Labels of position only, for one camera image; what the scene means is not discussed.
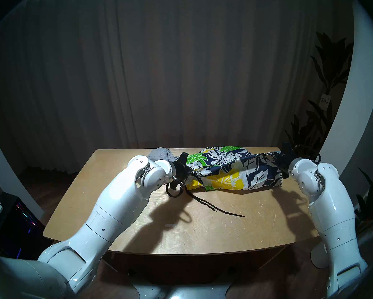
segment floral fabric bag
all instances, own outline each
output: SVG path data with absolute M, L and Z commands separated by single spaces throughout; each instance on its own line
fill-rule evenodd
M 188 189 L 251 190 L 282 185 L 274 152 L 251 154 L 242 147 L 208 147 L 188 155 L 186 164 L 193 169 L 185 181 Z

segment gray curtain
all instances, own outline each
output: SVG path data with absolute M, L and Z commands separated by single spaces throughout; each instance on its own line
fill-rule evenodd
M 24 0 L 0 22 L 0 145 L 68 172 L 96 149 L 278 145 L 320 93 L 333 1 Z

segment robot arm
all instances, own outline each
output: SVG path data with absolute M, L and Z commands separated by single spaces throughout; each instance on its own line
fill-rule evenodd
M 68 240 L 47 248 L 38 261 L 56 269 L 67 291 L 77 294 L 95 277 L 101 257 L 146 207 L 151 193 L 172 181 L 173 164 L 133 157 L 102 191 L 90 217 Z
M 308 196 L 309 212 L 323 242 L 319 251 L 330 266 L 329 297 L 367 267 L 358 250 L 353 204 L 333 165 L 316 165 L 285 147 L 279 158 L 284 177 L 291 176 Z

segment floor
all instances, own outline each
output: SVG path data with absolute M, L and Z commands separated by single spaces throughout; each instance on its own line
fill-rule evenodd
M 58 171 L 28 168 L 19 179 L 46 212 L 47 224 L 62 196 L 77 176 Z M 234 283 L 227 299 L 325 297 L 328 269 L 319 270 L 310 251 L 319 242 L 313 238 L 271 250 L 216 256 L 144 256 L 108 252 L 98 267 L 94 282 L 81 298 L 138 299 L 129 275 L 138 272 L 156 284 L 209 283 L 231 270 Z

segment gray fabric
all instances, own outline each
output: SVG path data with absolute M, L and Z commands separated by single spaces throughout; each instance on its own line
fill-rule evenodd
M 151 153 L 149 153 L 148 158 L 152 161 L 157 161 L 159 159 L 164 159 L 165 161 L 174 162 L 176 159 L 172 152 L 166 148 L 157 148 L 153 149 Z

